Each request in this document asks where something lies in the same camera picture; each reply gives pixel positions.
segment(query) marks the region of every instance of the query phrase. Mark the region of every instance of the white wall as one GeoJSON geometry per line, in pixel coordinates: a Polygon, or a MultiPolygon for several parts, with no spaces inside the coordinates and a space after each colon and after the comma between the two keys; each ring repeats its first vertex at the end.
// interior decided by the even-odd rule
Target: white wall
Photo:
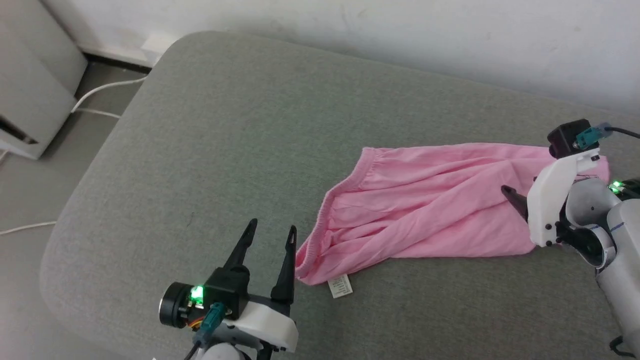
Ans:
{"type": "Polygon", "coordinates": [[[152,35],[236,31],[640,114],[638,0],[43,1],[85,51],[137,63],[152,35]]]}

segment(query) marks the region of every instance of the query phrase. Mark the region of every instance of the white cable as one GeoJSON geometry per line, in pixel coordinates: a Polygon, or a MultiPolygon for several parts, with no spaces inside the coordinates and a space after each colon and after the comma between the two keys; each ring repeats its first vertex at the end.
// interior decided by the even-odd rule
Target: white cable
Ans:
{"type": "Polygon", "coordinates": [[[114,117],[116,119],[119,119],[120,116],[116,115],[116,114],[112,114],[112,113],[108,113],[106,111],[100,111],[100,110],[94,110],[94,109],[88,109],[88,108],[78,108],[75,111],[77,112],[85,112],[85,113],[92,113],[92,114],[98,114],[98,115],[104,115],[104,116],[109,116],[109,117],[114,117]]]}
{"type": "Polygon", "coordinates": [[[106,88],[112,88],[114,86],[131,85],[131,84],[141,83],[146,78],[147,77],[145,76],[144,78],[139,78],[139,79],[136,79],[136,80],[118,81],[117,83],[110,83],[110,84],[105,84],[105,85],[98,86],[97,88],[95,88],[95,89],[89,91],[88,93],[84,94],[80,98],[80,100],[78,100],[78,102],[76,103],[74,108],[71,109],[71,112],[72,113],[76,112],[76,110],[80,107],[80,104],[82,104],[86,100],[87,97],[97,93],[100,90],[103,90],[103,89],[106,89],[106,88]]]}
{"type": "Polygon", "coordinates": [[[15,233],[15,232],[21,231],[21,230],[33,229],[34,227],[53,225],[55,223],[56,223],[55,221],[49,221],[49,222],[41,222],[39,224],[31,224],[31,225],[20,226],[20,227],[16,227],[15,229],[9,229],[9,230],[5,230],[5,231],[0,231],[0,236],[11,234],[11,233],[15,233]]]}

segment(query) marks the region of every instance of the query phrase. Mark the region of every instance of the blue line marking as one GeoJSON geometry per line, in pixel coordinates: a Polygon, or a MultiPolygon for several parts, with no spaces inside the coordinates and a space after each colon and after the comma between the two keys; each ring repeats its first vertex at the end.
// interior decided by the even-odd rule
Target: blue line marking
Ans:
{"type": "Polygon", "coordinates": [[[624,225],[624,224],[625,224],[625,222],[621,222],[620,224],[618,224],[618,225],[616,225],[616,226],[612,227],[612,228],[611,228],[611,232],[613,233],[617,228],[621,227],[621,226],[622,226],[622,225],[624,225]]]}

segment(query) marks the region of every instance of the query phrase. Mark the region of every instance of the white power cord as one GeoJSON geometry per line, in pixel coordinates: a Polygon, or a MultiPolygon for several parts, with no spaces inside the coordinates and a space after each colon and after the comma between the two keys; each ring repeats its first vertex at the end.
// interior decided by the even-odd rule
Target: white power cord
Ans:
{"type": "Polygon", "coordinates": [[[94,113],[94,114],[99,114],[99,115],[105,115],[105,116],[109,116],[109,117],[113,117],[116,119],[119,119],[120,116],[116,115],[116,114],[112,114],[112,113],[108,113],[106,111],[100,111],[100,110],[93,110],[93,109],[87,109],[87,108],[80,108],[80,105],[91,95],[97,93],[100,90],[106,89],[106,88],[113,88],[114,86],[122,86],[122,85],[131,85],[131,84],[137,84],[137,83],[141,83],[143,82],[147,77],[143,77],[143,78],[139,78],[139,79],[135,79],[135,80],[127,80],[127,81],[118,81],[116,83],[110,83],[110,84],[104,84],[101,86],[98,86],[97,88],[87,92],[86,94],[84,94],[80,100],[78,100],[78,102],[76,103],[76,105],[71,109],[71,113],[75,113],[76,111],[84,111],[86,113],[94,113]]]}
{"type": "MultiPolygon", "coordinates": [[[[105,85],[101,85],[98,86],[97,88],[89,91],[88,93],[84,94],[80,100],[78,100],[78,102],[76,103],[76,105],[73,107],[73,109],[71,109],[71,113],[75,113],[76,111],[83,111],[85,113],[93,113],[93,114],[98,114],[98,115],[104,115],[104,116],[109,116],[109,117],[113,117],[116,119],[119,119],[120,116],[116,115],[116,114],[112,114],[112,113],[108,113],[106,111],[100,111],[100,110],[94,110],[94,109],[88,109],[88,108],[80,108],[80,105],[91,95],[97,93],[100,90],[106,89],[106,88],[112,88],[114,86],[121,86],[121,85],[131,85],[131,84],[136,84],[136,83],[141,83],[142,81],[144,81],[147,77],[145,76],[144,78],[139,78],[136,80],[127,80],[127,81],[118,81],[117,83],[110,83],[110,84],[105,84],[105,85]]],[[[2,154],[0,154],[0,163],[4,160],[4,158],[6,157],[8,151],[5,150],[2,154]]],[[[4,231],[0,231],[0,236],[2,235],[7,235],[7,234],[11,234],[11,233],[15,233],[17,231],[21,231],[21,230],[26,230],[26,229],[33,229],[34,227],[41,227],[41,226],[48,226],[48,225],[54,225],[56,222],[55,221],[49,221],[49,222],[40,222],[38,224],[31,224],[31,225],[25,225],[25,226],[20,226],[20,227],[16,227],[14,229],[9,229],[9,230],[4,230],[4,231]]]]}

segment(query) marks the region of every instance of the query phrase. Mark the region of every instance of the black baseboard gap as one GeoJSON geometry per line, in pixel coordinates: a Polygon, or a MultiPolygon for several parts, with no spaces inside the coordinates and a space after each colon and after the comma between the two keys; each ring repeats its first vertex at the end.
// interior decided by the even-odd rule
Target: black baseboard gap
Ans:
{"type": "Polygon", "coordinates": [[[142,72],[144,74],[148,74],[151,71],[150,67],[127,63],[120,60],[109,59],[109,58],[105,58],[104,56],[99,56],[99,55],[94,55],[89,53],[83,53],[83,54],[84,54],[84,57],[87,59],[87,61],[90,61],[90,62],[103,63],[105,65],[115,66],[121,69],[127,69],[135,72],[142,72]]]}

